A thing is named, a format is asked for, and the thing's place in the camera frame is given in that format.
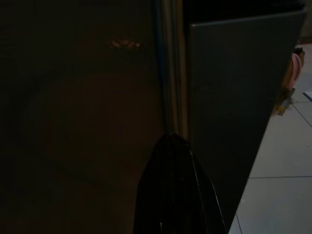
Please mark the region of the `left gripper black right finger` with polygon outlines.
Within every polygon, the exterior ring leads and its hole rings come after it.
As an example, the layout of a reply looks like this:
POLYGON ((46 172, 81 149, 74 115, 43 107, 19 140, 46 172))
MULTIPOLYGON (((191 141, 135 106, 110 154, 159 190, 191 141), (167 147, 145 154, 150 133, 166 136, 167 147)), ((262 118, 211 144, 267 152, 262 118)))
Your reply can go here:
POLYGON ((175 201, 181 206, 183 234, 227 234, 213 183, 190 144, 174 135, 175 201))

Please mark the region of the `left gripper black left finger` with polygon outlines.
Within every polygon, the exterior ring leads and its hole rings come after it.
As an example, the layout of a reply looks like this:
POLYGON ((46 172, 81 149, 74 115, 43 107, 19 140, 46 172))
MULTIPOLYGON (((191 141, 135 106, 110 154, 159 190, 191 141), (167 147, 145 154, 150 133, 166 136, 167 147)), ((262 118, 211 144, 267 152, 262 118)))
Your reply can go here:
POLYGON ((162 136, 137 187, 133 234, 170 234, 179 190, 177 134, 162 136))

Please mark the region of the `steel fridge cabinet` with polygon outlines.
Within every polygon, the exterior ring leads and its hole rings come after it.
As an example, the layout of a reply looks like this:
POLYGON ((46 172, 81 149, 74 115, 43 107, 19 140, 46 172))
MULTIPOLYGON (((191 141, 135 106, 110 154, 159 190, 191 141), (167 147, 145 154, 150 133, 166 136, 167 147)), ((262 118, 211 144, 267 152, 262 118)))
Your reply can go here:
POLYGON ((189 138, 183 0, 154 0, 159 78, 166 131, 189 138))

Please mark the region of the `open brown cardboard box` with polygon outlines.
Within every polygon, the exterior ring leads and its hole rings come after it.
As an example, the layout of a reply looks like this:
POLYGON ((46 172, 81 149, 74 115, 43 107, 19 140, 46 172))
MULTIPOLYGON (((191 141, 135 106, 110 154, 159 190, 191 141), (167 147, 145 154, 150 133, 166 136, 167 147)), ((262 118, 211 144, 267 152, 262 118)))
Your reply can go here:
POLYGON ((304 64, 305 52, 303 47, 296 47, 293 50, 290 64, 281 84, 281 92, 276 101, 276 113, 282 116, 288 109, 292 96, 295 92, 294 85, 299 79, 304 64))

